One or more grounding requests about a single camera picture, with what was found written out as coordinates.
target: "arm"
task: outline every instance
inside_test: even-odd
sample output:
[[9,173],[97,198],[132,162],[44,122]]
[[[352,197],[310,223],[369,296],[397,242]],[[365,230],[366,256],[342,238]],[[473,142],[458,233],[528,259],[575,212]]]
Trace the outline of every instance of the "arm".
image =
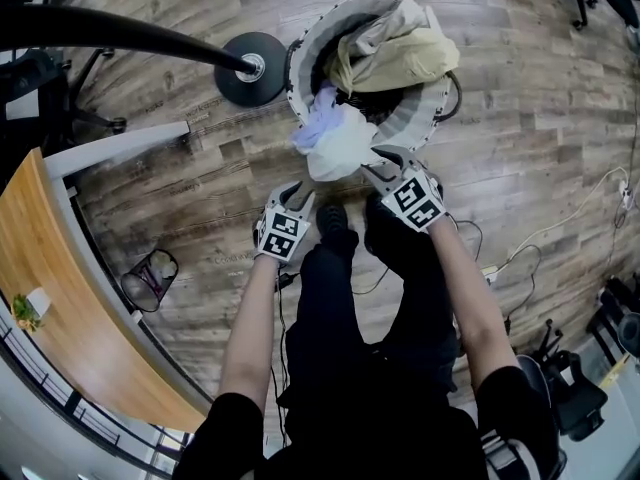
[[444,271],[477,393],[489,374],[503,366],[517,367],[518,361],[500,307],[451,220],[438,219],[429,226],[429,235]]
[[262,414],[271,372],[277,271],[277,260],[264,254],[256,258],[231,329],[218,390],[218,396],[239,393],[250,398]]

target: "laundry hamper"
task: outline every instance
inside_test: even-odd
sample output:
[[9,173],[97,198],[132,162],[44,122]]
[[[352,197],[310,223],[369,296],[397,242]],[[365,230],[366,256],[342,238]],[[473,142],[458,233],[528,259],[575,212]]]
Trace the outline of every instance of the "laundry hamper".
[[[328,54],[337,48],[340,38],[378,18],[401,1],[342,0],[320,16],[309,30],[291,44],[285,72],[287,98],[302,124],[307,123],[309,108],[319,89],[319,80],[324,77],[324,62]],[[439,28],[437,22],[430,23],[430,26]],[[457,89],[458,100],[453,110],[445,115],[444,107],[452,83]],[[378,94],[381,95],[380,99],[389,100],[394,98],[394,94],[398,94],[397,91],[400,94],[392,102],[395,108],[376,122],[379,131],[373,138],[374,146],[393,144],[416,151],[429,140],[438,123],[449,119],[458,111],[462,98],[460,85],[451,72],[433,83],[385,93],[360,93],[360,96],[367,98]]]

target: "black pants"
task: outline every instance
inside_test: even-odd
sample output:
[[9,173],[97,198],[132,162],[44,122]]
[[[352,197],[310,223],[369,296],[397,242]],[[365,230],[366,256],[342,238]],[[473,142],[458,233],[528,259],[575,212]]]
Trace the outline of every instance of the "black pants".
[[297,321],[286,335],[291,386],[326,385],[379,354],[445,393],[455,389],[451,373],[458,343],[431,238],[387,212],[368,212],[367,217],[368,249],[404,280],[398,314],[381,342],[364,342],[351,291],[358,234],[343,230],[326,235],[302,263]]

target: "wooden desk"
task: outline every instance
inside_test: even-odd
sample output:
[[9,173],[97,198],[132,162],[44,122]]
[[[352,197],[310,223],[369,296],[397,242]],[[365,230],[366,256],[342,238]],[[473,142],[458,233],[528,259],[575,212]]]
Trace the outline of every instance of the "wooden desk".
[[205,417],[136,340],[100,290],[33,150],[0,196],[0,289],[42,286],[52,301],[34,339],[85,397],[149,423],[193,432]]

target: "chair wheel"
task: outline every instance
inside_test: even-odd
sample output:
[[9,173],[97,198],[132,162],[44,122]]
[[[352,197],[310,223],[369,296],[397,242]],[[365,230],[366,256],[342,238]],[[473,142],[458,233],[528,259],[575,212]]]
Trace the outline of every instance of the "chair wheel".
[[111,129],[114,135],[124,133],[127,129],[127,120],[124,117],[116,117],[111,121]]

